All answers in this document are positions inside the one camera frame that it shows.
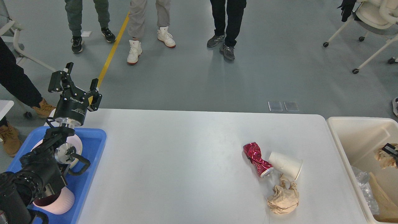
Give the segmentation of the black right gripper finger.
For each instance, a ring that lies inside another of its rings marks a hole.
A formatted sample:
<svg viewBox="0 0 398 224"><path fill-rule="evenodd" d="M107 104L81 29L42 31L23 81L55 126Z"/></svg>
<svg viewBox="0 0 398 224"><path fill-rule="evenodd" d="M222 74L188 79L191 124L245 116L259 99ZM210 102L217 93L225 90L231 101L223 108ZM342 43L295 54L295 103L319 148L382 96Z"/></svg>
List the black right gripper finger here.
<svg viewBox="0 0 398 224"><path fill-rule="evenodd" d="M394 159L398 158L398 151L396 150L396 147L392 144L386 143L386 145L382 147L382 150Z"/></svg>

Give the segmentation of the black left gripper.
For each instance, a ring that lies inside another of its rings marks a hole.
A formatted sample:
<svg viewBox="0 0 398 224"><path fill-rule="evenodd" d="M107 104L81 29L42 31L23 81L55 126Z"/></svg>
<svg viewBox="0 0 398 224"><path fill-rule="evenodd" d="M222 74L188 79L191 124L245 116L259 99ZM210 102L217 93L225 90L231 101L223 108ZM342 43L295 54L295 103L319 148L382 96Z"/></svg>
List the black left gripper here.
<svg viewBox="0 0 398 224"><path fill-rule="evenodd" d="M84 91L77 91L76 93L65 91L74 88L74 82L70 76L73 65L73 62L69 62L62 71L52 73L48 92L63 92L54 113L55 121L62 123L66 119L74 120L74 125L79 127L84 124L87 110L90 112L98 110L102 95L97 89L98 78L91 81L90 91L87 92L86 96Z"/></svg>

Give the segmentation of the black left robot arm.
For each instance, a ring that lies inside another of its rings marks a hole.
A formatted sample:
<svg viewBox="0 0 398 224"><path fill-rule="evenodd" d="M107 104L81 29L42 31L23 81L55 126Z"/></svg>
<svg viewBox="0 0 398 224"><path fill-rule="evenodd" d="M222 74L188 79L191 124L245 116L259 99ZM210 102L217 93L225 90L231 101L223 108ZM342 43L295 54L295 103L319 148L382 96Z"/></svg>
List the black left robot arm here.
<svg viewBox="0 0 398 224"><path fill-rule="evenodd" d="M67 138L75 135L75 127L82 126L87 111L98 110L102 95L97 90L98 79L91 81L90 90L75 86L71 79L73 63L62 71L53 72L49 92L61 92L54 117L46 119L49 128L41 144L20 157L21 170L1 174L1 223L31 224L36 217L43 224L49 222L41 211L28 205L61 193L67 186L66 175L82 175L91 163L77 153Z"/></svg>

